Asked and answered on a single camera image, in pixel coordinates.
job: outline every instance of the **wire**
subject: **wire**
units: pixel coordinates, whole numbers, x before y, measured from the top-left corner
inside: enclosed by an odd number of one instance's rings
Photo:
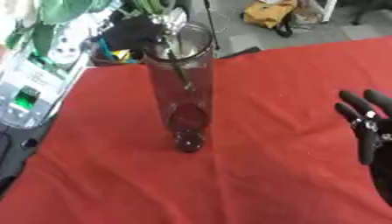
[[[7,126],[5,130],[1,132],[0,136],[0,141],[3,140],[3,138],[7,139],[7,144],[4,147],[3,153],[0,156],[0,171],[3,168],[5,159],[7,158],[8,154],[10,153],[10,150],[12,148],[13,142],[12,142],[12,137],[10,134],[7,133],[7,131],[10,129],[10,126]]]

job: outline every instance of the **red tablecloth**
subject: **red tablecloth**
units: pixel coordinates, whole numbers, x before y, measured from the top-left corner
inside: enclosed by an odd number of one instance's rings
[[[182,154],[144,66],[88,71],[0,202],[0,222],[392,222],[333,110],[342,88],[392,95],[392,38],[218,60],[214,83],[212,140]]]

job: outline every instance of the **glass jar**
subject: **glass jar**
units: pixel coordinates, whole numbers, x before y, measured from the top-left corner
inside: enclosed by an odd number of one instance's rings
[[[160,115],[177,148],[198,151],[211,122],[213,37],[203,24],[187,23],[162,45],[145,50]]]

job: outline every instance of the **black object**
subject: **black object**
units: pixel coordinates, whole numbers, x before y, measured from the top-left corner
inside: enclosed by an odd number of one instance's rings
[[[4,146],[3,152],[0,155],[0,171],[2,170],[4,161],[7,158],[8,154],[10,153],[12,147],[12,137],[10,136],[10,134],[7,133],[9,129],[10,127],[7,126],[5,130],[2,131],[0,136],[0,141],[3,141],[3,139],[6,140],[6,144]]]
[[[146,15],[142,15],[119,21],[92,41],[104,38],[110,51],[143,50],[147,45],[156,43],[163,31],[161,24],[153,24]]]
[[[376,189],[392,206],[392,99],[374,90],[366,90],[365,99],[345,90],[339,97],[344,103],[337,103],[335,108],[358,138],[359,160],[369,166]],[[377,114],[369,103],[387,117]]]
[[[241,51],[241,52],[237,52],[237,53],[228,55],[228,56],[226,56],[226,57],[223,57],[222,59],[231,59],[231,58],[234,58],[234,57],[243,55],[243,54],[258,53],[258,52],[260,52],[260,51],[261,51],[260,48],[258,48],[257,46],[253,46],[253,47],[250,47],[250,48],[248,48],[248,49],[246,49],[246,50],[243,50],[243,51]]]
[[[362,17],[370,11],[392,10],[392,1],[390,0],[343,0],[339,1],[339,5],[358,5],[359,9],[355,13],[353,25],[360,25]]]
[[[211,16],[211,4],[208,0],[204,0],[204,5],[206,6],[206,14],[208,16],[208,21],[210,23],[212,33],[213,33],[213,41],[215,42],[215,49],[220,50],[221,46],[219,45],[218,38],[216,37],[216,32],[215,32],[215,27],[214,27],[214,21],[213,17]]]
[[[243,19],[245,16],[245,12],[240,14],[240,18]],[[282,22],[278,25],[276,25],[274,28],[272,28],[277,35],[279,35],[282,38],[289,38],[291,37],[294,32],[291,29],[290,22],[292,20],[292,12],[287,13],[286,16],[282,19]]]

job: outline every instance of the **robot finger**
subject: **robot finger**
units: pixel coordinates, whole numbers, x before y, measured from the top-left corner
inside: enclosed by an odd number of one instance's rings
[[[336,103],[335,109],[351,124],[360,119],[360,116],[353,109],[349,108],[343,103]]]
[[[384,111],[388,116],[392,117],[392,99],[378,91],[368,89],[363,93],[365,99]]]
[[[370,105],[357,95],[343,90],[340,91],[339,97],[341,100],[352,106],[359,114],[366,116],[367,118],[380,119],[380,116],[375,113]]]

